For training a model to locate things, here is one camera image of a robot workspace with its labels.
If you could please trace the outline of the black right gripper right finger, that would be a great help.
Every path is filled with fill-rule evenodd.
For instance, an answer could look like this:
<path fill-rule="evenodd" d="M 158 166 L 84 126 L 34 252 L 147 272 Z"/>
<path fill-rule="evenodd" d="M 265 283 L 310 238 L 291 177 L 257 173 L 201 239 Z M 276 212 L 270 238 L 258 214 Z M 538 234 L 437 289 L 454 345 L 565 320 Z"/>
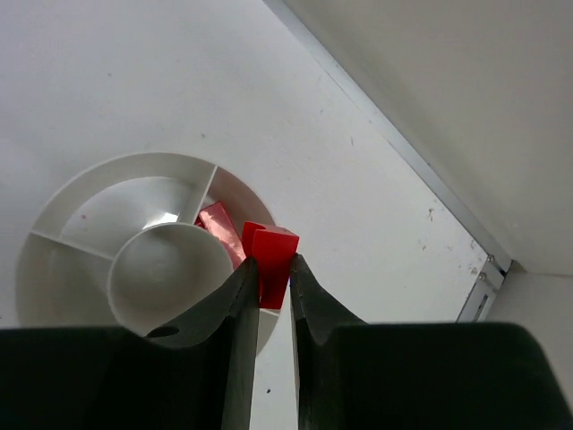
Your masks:
<path fill-rule="evenodd" d="M 367 323 L 301 255 L 290 300 L 302 429 L 569 429 L 536 339 L 513 323 Z"/>

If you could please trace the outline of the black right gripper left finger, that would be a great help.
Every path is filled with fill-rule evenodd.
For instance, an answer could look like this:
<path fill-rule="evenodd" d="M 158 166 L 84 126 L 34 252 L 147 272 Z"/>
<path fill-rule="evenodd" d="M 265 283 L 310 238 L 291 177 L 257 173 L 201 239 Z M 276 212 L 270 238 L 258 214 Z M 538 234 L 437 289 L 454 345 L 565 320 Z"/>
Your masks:
<path fill-rule="evenodd" d="M 213 293 L 139 336 L 122 327 L 4 330 L 4 429 L 245 429 L 259 271 L 245 260 Z"/>

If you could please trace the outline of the red lego slope piece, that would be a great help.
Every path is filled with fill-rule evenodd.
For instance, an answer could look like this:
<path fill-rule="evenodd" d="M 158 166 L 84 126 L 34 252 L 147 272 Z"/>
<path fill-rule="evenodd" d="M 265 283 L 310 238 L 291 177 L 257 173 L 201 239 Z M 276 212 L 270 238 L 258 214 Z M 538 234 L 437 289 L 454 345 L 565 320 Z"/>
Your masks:
<path fill-rule="evenodd" d="M 299 236 L 286 228 L 246 221 L 242 244 L 245 255 L 252 257 L 258 265 L 260 308 L 279 310 L 286 293 L 290 264 L 296 254 Z"/>

